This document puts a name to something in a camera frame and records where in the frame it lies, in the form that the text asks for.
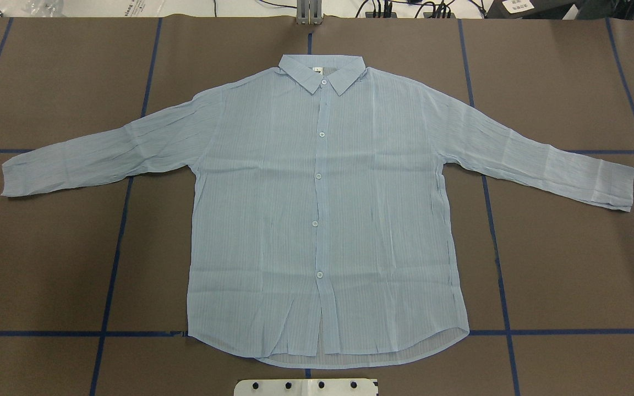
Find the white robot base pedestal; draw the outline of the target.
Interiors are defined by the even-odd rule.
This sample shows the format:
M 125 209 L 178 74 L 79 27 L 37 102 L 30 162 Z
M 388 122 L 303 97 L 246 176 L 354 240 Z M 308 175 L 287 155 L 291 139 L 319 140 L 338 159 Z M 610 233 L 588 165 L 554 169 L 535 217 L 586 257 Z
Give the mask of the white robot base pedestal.
M 368 378 L 241 380 L 234 395 L 378 395 L 378 381 Z

